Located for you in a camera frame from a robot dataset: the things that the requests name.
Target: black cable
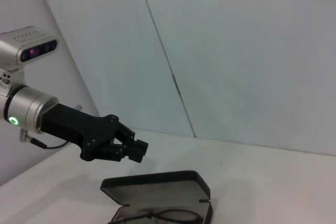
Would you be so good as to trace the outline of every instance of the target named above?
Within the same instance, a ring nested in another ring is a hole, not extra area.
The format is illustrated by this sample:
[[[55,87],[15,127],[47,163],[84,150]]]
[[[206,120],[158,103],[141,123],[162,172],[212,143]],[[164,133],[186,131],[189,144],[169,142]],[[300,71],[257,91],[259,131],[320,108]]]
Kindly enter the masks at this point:
[[[168,218],[168,217],[163,217],[163,214],[166,214],[167,212],[187,212],[189,214],[192,214],[195,216],[194,219],[192,220],[178,220],[178,219],[173,219],[173,218]],[[161,212],[150,212],[148,214],[145,215],[138,215],[138,216],[134,216],[134,217],[122,217],[118,220],[112,220],[110,221],[108,224],[119,224],[119,223],[124,223],[130,220],[138,220],[138,219],[142,219],[142,218],[157,218],[160,220],[164,220],[167,222],[172,222],[172,223],[179,223],[179,224],[201,224],[203,222],[203,218],[196,212],[190,211],[190,210],[184,210],[184,209],[168,209],[168,210],[164,210]]]
[[[61,145],[58,145],[58,146],[52,146],[52,147],[48,147],[45,143],[41,142],[40,140],[37,140],[36,138],[32,137],[31,140],[30,140],[30,143],[31,144],[34,144],[42,149],[45,149],[45,150],[54,150],[54,149],[59,149],[59,148],[62,148],[64,146],[66,146],[69,141],[66,141],[65,143],[61,144]]]
[[[58,145],[58,146],[52,146],[52,147],[47,147],[46,150],[54,150],[54,149],[59,149],[62,148],[64,146],[66,146],[69,143],[69,141],[66,141],[65,143]]]

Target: green indicator light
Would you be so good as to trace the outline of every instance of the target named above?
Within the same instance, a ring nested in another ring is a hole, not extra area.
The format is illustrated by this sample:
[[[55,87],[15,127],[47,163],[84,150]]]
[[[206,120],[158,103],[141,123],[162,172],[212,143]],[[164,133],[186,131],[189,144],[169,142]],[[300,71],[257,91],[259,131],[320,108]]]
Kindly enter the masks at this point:
[[[17,121],[17,119],[14,118],[14,117],[9,118],[8,120],[9,120],[11,123],[15,124],[15,125],[19,124],[19,122]]]

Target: eyeglass case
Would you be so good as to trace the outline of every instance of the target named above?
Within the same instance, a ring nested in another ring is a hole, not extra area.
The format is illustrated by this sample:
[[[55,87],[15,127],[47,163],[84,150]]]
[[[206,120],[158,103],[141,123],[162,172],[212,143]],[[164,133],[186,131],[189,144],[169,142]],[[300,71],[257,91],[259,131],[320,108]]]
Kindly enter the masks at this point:
[[[213,209],[210,188],[201,176],[192,170],[104,179],[100,189],[121,205],[112,220],[160,212],[168,209],[193,211],[209,224]],[[167,223],[144,218],[130,224]]]

